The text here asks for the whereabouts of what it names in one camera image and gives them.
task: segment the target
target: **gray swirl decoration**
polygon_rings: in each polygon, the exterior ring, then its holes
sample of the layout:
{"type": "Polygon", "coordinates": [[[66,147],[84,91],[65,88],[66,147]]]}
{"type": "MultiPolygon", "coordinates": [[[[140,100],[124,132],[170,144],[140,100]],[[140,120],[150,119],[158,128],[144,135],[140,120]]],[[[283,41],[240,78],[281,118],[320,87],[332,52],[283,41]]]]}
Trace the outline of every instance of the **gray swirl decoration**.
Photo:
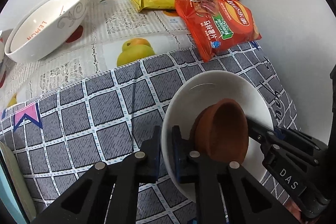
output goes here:
{"type": "Polygon", "coordinates": [[[84,15],[86,7],[87,5],[85,5],[84,7],[84,5],[81,2],[78,2],[76,6],[72,9],[72,11],[69,11],[66,16],[62,16],[58,20],[57,28],[62,29],[65,26],[67,20],[70,20],[70,25],[68,27],[71,27],[77,19],[80,19],[84,15]]]}

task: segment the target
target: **brown bowl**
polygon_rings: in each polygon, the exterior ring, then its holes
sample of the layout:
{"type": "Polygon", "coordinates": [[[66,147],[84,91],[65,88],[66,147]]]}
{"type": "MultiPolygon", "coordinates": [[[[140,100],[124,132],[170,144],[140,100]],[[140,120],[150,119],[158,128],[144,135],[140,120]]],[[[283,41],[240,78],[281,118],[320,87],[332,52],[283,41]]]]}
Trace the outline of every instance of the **brown bowl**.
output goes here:
{"type": "Polygon", "coordinates": [[[246,116],[240,105],[225,98],[203,110],[190,132],[195,149],[216,161],[244,161],[249,146],[246,116]]]}

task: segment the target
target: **gray checkered tablecloth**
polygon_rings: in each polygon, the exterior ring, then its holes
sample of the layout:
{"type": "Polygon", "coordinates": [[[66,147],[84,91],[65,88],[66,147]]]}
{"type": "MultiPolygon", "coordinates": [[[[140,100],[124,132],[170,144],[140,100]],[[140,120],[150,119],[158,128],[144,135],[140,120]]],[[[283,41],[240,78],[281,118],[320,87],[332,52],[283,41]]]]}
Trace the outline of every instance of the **gray checkered tablecloth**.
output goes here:
{"type": "MultiPolygon", "coordinates": [[[[29,104],[35,119],[17,111],[27,103],[6,110],[0,141],[16,155],[38,213],[93,163],[113,164],[137,151],[153,126],[162,125],[181,85],[209,70],[245,78],[265,99],[274,125],[296,128],[293,101],[256,42],[232,47],[207,63],[196,48],[139,60],[29,104]]],[[[269,174],[262,183],[282,203],[288,198],[269,174]]],[[[139,188],[137,223],[186,223],[195,216],[195,204],[176,189],[161,159],[159,181],[139,188]]]]}

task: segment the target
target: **silver screw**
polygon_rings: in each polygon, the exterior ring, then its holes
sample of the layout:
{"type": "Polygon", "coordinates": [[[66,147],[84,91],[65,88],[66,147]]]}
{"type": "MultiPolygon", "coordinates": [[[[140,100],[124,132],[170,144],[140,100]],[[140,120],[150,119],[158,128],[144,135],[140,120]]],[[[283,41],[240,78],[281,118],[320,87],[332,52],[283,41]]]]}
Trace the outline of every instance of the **silver screw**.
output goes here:
{"type": "Polygon", "coordinates": [[[101,170],[105,167],[105,163],[100,161],[100,162],[97,162],[94,167],[97,169],[97,170],[101,170]]]}
{"type": "Polygon", "coordinates": [[[189,153],[190,157],[192,158],[198,158],[200,156],[200,153],[198,151],[190,151],[189,153]]]}
{"type": "Polygon", "coordinates": [[[138,151],[134,154],[137,159],[142,159],[146,154],[142,151],[138,151]]]}
{"type": "Polygon", "coordinates": [[[238,169],[239,168],[239,163],[236,162],[236,161],[232,161],[229,163],[229,166],[232,168],[232,169],[238,169]]]}

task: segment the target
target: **zipper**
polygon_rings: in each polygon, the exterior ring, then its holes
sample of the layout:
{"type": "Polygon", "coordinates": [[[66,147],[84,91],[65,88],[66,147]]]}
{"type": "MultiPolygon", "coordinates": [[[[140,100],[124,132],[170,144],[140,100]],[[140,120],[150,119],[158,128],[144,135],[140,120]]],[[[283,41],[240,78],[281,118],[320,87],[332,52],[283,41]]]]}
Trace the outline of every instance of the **zipper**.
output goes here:
{"type": "Polygon", "coordinates": [[[13,197],[14,197],[14,199],[16,201],[16,204],[17,204],[17,206],[18,206],[18,208],[20,210],[20,213],[23,216],[23,218],[26,221],[26,223],[29,224],[30,221],[28,219],[28,216],[27,216],[25,210],[23,209],[23,206],[22,206],[22,203],[21,203],[21,201],[19,199],[19,196],[17,195],[17,192],[16,192],[16,189],[14,187],[11,175],[9,174],[8,168],[6,166],[6,163],[5,163],[5,160],[4,160],[3,156],[2,156],[1,151],[0,151],[0,166],[1,166],[1,168],[2,168],[2,170],[4,172],[4,174],[5,174],[7,182],[9,184],[9,188],[10,188],[12,194],[13,194],[13,197]]]}

